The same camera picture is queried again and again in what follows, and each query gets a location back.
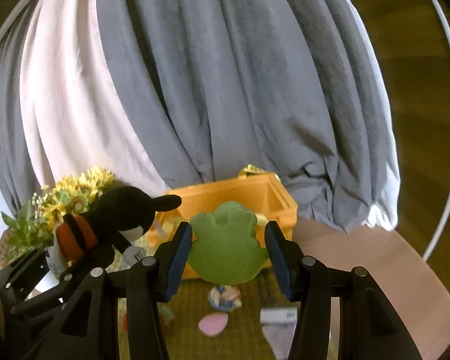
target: white glove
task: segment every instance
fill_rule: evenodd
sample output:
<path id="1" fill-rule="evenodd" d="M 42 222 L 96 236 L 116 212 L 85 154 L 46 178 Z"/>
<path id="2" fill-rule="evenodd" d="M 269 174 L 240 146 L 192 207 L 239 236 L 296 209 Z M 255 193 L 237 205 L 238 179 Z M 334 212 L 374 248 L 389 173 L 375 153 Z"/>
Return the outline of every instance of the white glove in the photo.
<path id="1" fill-rule="evenodd" d="M 123 252 L 123 259 L 129 266 L 133 266 L 133 264 L 138 261 L 142 261 L 147 256 L 147 252 L 144 248 L 131 245 L 125 249 Z"/>

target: plush ear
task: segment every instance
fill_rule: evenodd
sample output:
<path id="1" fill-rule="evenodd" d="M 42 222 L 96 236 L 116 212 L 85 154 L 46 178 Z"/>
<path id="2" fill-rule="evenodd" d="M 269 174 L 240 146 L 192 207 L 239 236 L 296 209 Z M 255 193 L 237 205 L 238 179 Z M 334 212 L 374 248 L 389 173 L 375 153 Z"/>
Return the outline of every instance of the plush ear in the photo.
<path id="1" fill-rule="evenodd" d="M 171 211 L 182 204 L 182 198 L 178 195 L 163 195 L 152 200 L 155 211 L 165 212 Z"/>

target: wooden floor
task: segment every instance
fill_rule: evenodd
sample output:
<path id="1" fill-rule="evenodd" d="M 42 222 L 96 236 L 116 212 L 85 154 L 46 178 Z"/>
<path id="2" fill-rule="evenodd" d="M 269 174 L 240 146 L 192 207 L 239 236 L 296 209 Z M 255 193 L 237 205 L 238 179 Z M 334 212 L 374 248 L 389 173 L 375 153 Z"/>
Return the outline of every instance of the wooden floor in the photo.
<path id="1" fill-rule="evenodd" d="M 390 97 L 402 178 L 397 230 L 422 254 L 450 189 L 449 47 L 430 0 L 352 2 Z M 450 219 L 429 264 L 450 291 Z"/>

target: table surface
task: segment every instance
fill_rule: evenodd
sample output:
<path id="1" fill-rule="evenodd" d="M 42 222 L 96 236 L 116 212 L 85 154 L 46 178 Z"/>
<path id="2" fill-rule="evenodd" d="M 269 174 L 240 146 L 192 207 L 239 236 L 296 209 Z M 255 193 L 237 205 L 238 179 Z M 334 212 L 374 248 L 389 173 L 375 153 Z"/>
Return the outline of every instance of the table surface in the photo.
<path id="1" fill-rule="evenodd" d="M 402 318 L 424 360 L 450 344 L 450 294 L 419 254 L 395 231 L 361 226 L 350 234 L 299 219 L 293 240 L 304 254 L 331 268 L 365 267 Z M 339 304 L 332 303 L 331 333 L 338 337 Z"/>

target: small toy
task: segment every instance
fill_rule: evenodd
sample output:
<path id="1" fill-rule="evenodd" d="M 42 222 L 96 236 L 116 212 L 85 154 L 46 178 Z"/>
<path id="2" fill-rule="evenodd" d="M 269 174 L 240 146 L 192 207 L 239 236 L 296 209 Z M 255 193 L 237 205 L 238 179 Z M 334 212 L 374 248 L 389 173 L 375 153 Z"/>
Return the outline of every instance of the small toy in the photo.
<path id="1" fill-rule="evenodd" d="M 131 242 L 145 234 L 154 223 L 156 212 L 180 206 L 178 195 L 151 198 L 133 186 L 117 187 L 100 196 L 90 210 L 80 215 L 65 214 L 54 229 L 54 246 L 47 262 L 55 276 L 78 261 L 98 244 L 113 245 L 125 262 L 132 266 L 146 256 L 146 251 Z"/>
<path id="2" fill-rule="evenodd" d="M 269 221 L 277 221 L 286 239 L 292 239 L 292 228 L 296 224 L 298 205 L 290 193 L 273 173 L 263 173 L 254 166 L 244 169 L 247 174 L 255 172 L 245 178 L 232 178 L 205 184 L 192 185 L 169 190 L 167 193 L 180 195 L 182 204 L 173 211 L 160 212 L 156 220 L 172 230 L 177 225 L 171 219 L 182 217 L 190 222 L 199 212 L 214 212 L 223 202 L 234 201 L 255 212 L 258 222 L 255 228 L 255 238 L 265 247 L 264 228 Z M 271 267 L 266 261 L 263 268 Z M 185 266 L 183 279 L 195 279 L 199 275 L 190 264 Z"/>
<path id="3" fill-rule="evenodd" d="M 232 312 L 242 307 L 240 291 L 232 286 L 215 286 L 208 292 L 208 301 L 217 311 Z"/>
<path id="4" fill-rule="evenodd" d="M 228 314 L 224 312 L 214 312 L 208 314 L 198 322 L 200 332 L 208 337 L 215 337 L 222 333 L 227 326 Z"/>
<path id="5" fill-rule="evenodd" d="M 268 260 L 268 251 L 255 238 L 257 217 L 237 202 L 222 203 L 214 212 L 190 220 L 197 240 L 188 263 L 204 280 L 235 285 L 252 280 Z"/>

